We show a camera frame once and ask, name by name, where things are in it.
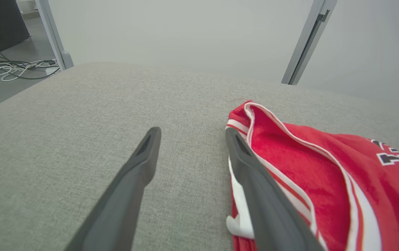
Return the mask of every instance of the gray floor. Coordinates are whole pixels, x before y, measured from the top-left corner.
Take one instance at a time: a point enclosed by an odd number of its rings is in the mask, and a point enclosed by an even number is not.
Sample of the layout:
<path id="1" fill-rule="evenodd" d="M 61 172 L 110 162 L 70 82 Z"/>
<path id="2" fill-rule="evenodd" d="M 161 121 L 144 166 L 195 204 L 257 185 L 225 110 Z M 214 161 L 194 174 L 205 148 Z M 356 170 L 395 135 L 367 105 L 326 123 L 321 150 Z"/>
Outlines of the gray floor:
<path id="1" fill-rule="evenodd" d="M 28 19 L 25 20 L 25 23 L 31 37 L 18 45 L 4 50 L 3 54 L 8 59 L 21 60 L 26 62 L 55 58 L 41 19 Z M 37 78 L 46 76 L 46 73 L 43 70 L 29 70 L 22 76 Z M 12 97 L 13 95 L 33 86 L 39 81 L 42 80 L 16 79 L 10 82 L 3 82 L 0 78 L 0 103 Z"/>

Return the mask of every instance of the red fabric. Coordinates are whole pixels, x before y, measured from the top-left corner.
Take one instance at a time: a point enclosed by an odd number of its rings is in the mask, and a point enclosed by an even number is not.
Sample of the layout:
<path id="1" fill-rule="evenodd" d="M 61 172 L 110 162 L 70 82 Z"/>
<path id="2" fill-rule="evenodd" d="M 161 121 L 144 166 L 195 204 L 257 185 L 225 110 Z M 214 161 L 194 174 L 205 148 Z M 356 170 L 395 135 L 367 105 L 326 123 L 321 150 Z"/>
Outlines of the red fabric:
<path id="1" fill-rule="evenodd" d="M 233 110 L 229 119 L 250 127 L 251 120 L 244 111 L 244 105 Z M 351 221 L 347 189 L 340 169 L 327 157 L 293 140 L 261 109 L 252 106 L 250 109 L 255 115 L 252 150 L 307 193 L 315 208 L 317 234 L 323 236 L 328 249 L 345 250 Z M 339 161 L 373 209 L 382 249 L 399 250 L 399 159 L 384 165 L 378 157 L 378 154 L 389 154 L 391 158 L 399 158 L 399 152 L 360 136 L 335 135 L 311 127 L 284 125 L 296 137 L 326 149 Z M 272 172 L 271 175 L 277 182 L 282 182 Z M 357 197 L 355 204 L 361 206 Z M 237 213 L 232 199 L 232 216 Z M 362 242 L 368 242 L 363 232 L 364 220 L 367 219 L 363 219 L 360 211 L 358 218 L 356 249 L 362 250 Z M 254 240 L 237 236 L 233 240 L 235 251 L 256 250 Z"/>

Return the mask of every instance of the folded clothing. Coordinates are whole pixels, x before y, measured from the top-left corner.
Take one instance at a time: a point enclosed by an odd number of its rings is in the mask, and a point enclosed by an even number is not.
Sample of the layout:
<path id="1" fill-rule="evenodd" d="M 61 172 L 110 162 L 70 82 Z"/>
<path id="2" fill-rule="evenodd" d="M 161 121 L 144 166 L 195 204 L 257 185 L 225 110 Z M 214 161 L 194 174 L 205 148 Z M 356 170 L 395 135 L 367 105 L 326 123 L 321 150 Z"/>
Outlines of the folded clothing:
<path id="1" fill-rule="evenodd" d="M 399 250 L 399 151 L 374 139 L 282 123 L 248 101 L 227 128 L 239 131 L 325 250 Z M 229 160 L 236 251 L 256 250 L 242 186 Z"/>

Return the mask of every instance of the red garment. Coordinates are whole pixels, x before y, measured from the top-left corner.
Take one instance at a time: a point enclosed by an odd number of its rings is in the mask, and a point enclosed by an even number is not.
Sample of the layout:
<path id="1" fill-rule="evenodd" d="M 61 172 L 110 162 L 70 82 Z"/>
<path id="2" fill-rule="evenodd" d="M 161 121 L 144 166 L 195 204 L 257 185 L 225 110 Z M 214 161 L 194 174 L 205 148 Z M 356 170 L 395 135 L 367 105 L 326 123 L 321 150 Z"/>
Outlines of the red garment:
<path id="1" fill-rule="evenodd" d="M 356 135 L 283 124 L 252 101 L 233 110 L 227 126 L 243 135 L 324 249 L 399 250 L 398 150 Z M 235 251 L 256 250 L 254 240 L 233 240 Z"/>

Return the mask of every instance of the gray fabric surface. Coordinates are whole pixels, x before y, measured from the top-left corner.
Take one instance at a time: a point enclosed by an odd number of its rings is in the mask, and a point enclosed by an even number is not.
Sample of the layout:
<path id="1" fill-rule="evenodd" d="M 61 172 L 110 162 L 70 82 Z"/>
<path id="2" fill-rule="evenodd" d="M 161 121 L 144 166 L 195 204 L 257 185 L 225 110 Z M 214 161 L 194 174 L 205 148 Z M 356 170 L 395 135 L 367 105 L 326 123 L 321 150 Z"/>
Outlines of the gray fabric surface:
<path id="1" fill-rule="evenodd" d="M 161 150 L 133 249 L 231 250 L 224 128 L 245 99 L 284 122 L 399 149 L 395 105 L 125 64 L 74 67 L 0 104 L 0 251 L 62 250 L 153 126 Z"/>

